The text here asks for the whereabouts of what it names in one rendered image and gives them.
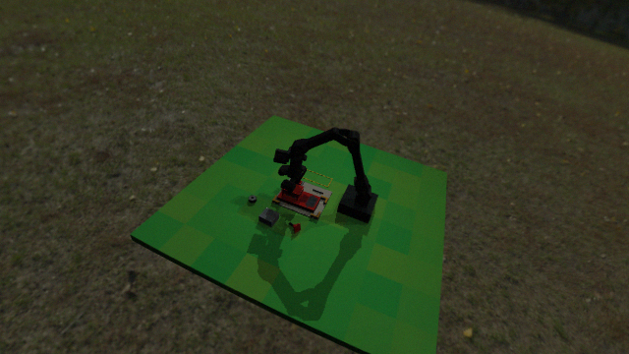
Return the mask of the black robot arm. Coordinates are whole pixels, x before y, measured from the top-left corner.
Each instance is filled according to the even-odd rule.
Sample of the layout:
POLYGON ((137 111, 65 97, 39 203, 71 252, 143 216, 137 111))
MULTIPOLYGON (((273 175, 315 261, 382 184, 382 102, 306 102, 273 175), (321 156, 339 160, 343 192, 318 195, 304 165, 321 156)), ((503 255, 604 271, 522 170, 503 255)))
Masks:
POLYGON ((289 166, 295 169, 301 168, 302 162, 307 160, 305 155, 307 151, 332 140, 347 147, 349 152, 351 152, 357 176, 354 178, 355 191, 357 191, 355 206, 368 208, 369 201, 372 198, 372 186, 369 184, 368 177, 364 171, 360 152, 360 133, 357 131, 333 127, 311 138, 294 141, 288 150, 277 148, 273 162, 287 164, 290 158, 290 165, 282 165, 278 170, 278 174, 280 176, 288 174, 287 177, 290 177, 289 166))

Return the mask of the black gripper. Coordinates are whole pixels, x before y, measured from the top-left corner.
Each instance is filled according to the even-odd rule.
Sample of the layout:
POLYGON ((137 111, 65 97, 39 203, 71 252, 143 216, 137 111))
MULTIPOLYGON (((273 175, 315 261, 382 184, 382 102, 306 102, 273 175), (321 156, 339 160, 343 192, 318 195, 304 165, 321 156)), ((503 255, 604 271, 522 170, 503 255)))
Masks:
POLYGON ((296 184, 299 184, 299 182, 301 181, 301 179, 303 178, 303 176, 307 172, 307 167, 302 165, 301 168, 295 169, 295 168, 292 168, 291 166, 289 166, 288 170, 290 170, 290 178, 291 179, 290 179, 290 181, 285 179, 281 183, 281 188, 287 190, 288 194, 291 195, 292 192, 294 191, 294 189, 296 188, 296 184))

